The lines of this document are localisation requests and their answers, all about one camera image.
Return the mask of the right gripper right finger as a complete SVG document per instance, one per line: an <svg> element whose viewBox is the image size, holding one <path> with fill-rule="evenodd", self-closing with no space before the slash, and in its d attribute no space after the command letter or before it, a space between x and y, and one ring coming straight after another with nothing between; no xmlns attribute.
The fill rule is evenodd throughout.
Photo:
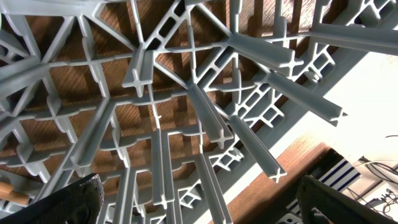
<svg viewBox="0 0 398 224"><path fill-rule="evenodd" d="M396 223L309 175L300 179L297 200L304 223Z"/></svg>

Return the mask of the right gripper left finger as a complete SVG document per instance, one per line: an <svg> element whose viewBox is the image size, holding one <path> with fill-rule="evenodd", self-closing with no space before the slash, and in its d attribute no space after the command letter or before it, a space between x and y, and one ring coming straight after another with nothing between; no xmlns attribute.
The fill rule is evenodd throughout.
<svg viewBox="0 0 398 224"><path fill-rule="evenodd" d="M91 173L2 218L1 224L96 223L103 202L104 190L100 176Z"/></svg>

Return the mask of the wooden chopstick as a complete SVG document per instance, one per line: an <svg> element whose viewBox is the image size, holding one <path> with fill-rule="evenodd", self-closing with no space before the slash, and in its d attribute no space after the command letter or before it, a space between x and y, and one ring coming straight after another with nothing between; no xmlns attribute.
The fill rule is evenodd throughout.
<svg viewBox="0 0 398 224"><path fill-rule="evenodd" d="M11 184L1 182L1 199L10 202L18 203L21 205L27 205L29 203L30 197L26 194L21 194L14 191L14 187Z"/></svg>

